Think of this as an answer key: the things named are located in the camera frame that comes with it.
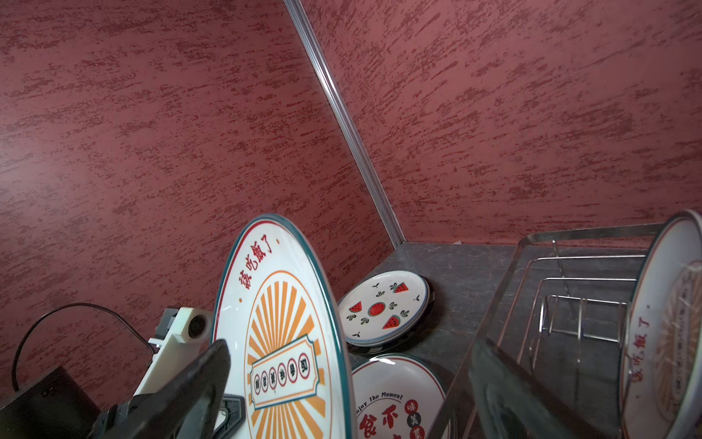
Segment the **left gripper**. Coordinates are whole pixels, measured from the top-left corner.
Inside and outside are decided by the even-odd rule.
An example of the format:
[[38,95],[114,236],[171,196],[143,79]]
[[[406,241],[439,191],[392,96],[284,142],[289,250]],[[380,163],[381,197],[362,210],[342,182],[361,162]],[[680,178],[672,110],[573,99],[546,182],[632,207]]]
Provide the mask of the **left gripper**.
[[234,437],[245,420],[245,398],[239,395],[225,394],[219,405],[213,438],[230,439]]

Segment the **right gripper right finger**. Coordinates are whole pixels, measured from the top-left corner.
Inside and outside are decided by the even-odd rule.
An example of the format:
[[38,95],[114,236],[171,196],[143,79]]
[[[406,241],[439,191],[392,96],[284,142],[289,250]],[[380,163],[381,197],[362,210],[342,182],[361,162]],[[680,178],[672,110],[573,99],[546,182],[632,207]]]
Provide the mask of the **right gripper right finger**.
[[486,438],[602,438],[489,339],[473,344],[469,377]]

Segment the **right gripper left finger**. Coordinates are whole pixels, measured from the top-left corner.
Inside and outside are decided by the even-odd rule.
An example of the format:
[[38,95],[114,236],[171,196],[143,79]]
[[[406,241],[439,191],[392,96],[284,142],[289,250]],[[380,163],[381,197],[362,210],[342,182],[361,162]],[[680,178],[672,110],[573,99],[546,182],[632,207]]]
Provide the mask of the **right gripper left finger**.
[[229,349],[220,339],[104,437],[211,438],[229,373]]

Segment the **brown patterned plate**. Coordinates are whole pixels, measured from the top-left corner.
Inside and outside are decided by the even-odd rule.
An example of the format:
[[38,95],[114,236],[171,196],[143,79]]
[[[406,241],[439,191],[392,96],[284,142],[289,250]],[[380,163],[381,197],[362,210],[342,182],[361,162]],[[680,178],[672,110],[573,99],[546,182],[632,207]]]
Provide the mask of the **brown patterned plate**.
[[235,438],[355,438],[351,367],[325,270],[280,215],[251,221],[230,252],[212,339],[230,352],[227,395],[243,398]]

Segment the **white plate red text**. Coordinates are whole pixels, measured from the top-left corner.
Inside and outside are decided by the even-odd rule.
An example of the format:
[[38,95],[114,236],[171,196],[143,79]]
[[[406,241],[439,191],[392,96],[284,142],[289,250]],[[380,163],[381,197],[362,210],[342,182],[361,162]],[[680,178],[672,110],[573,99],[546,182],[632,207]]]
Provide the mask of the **white plate red text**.
[[406,355],[372,358],[352,381],[359,438],[427,438],[445,400],[436,375]]

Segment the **small sunburst plate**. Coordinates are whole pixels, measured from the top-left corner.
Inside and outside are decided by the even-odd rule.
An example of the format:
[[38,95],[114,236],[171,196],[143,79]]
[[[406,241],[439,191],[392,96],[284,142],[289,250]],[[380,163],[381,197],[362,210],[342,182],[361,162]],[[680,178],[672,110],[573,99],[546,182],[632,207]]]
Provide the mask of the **small sunburst plate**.
[[686,438],[701,418],[701,216],[654,239],[628,309],[620,361],[625,438]]

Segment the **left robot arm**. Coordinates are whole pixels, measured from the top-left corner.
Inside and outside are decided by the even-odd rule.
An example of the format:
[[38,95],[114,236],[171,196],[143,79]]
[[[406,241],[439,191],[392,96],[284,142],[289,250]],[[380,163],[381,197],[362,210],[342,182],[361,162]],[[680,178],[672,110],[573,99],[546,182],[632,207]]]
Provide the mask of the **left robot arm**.
[[246,418],[245,400],[224,389],[230,354],[223,341],[201,349],[208,311],[168,308],[142,342],[152,361],[133,397],[100,410],[58,367],[1,406],[4,438],[230,438]]

